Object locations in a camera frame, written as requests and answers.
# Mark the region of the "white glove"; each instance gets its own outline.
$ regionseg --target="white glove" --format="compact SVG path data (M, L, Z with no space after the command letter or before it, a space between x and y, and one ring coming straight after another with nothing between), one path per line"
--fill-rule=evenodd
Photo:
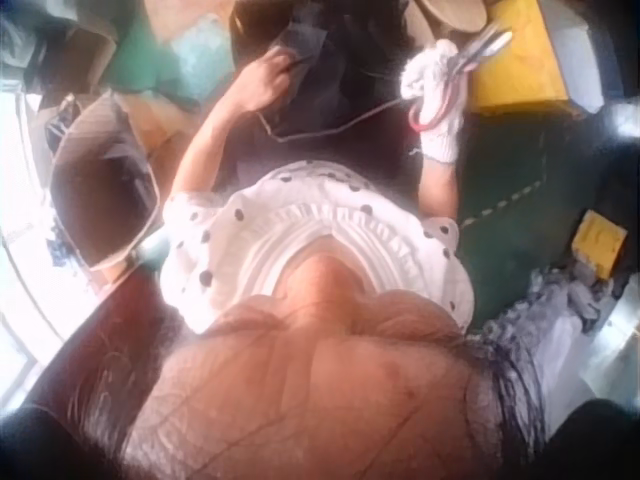
M400 81L400 95L405 99L422 98L420 123L427 124L438 114L444 101L447 61L458 53L449 40L438 40L415 56L404 69ZM433 129L420 134L422 153L442 163L458 158L457 134L462 127L462 112L467 103L467 79L459 81L457 100L449 114Z

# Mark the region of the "yellow object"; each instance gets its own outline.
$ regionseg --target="yellow object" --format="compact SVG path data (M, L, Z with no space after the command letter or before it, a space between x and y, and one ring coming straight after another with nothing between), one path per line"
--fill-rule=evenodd
M589 210L573 238L571 249L578 260L595 269L598 278L608 280L626 236L624 228Z
M498 2L490 13L501 27L513 31L513 40L473 74L473 109L569 107L569 95L538 0Z

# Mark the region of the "white blouse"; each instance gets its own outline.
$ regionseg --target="white blouse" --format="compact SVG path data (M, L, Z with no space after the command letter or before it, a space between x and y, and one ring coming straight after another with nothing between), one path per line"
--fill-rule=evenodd
M215 193L178 194L164 220L171 252L162 292L196 333L243 299L272 295L289 259L326 235L356 256L377 292L410 290L439 304L463 331L471 322L473 290L453 255L455 222L420 221L337 164L287 165L226 204Z

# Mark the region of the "scissors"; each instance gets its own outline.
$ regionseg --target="scissors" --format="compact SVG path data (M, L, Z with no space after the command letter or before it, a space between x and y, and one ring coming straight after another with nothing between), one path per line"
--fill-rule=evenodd
M443 102L435 116L427 123L420 123L421 102L409 111L409 125L416 132L436 127L451 111L460 95L462 74L475 70L481 63L502 51L513 38L511 30L501 30L497 23L489 24L460 52L449 59Z

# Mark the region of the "woman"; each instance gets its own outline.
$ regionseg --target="woman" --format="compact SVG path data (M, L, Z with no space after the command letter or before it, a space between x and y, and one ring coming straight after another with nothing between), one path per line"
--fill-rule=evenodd
M442 100L449 42L403 95ZM248 65L180 165L165 209L166 301L196 338L166 355L124 450L143 478L493 478L535 450L535 395L503 352L465 339L455 258L464 98L424 154L416 217L313 159L224 203L211 193L235 122L287 90L288 53Z

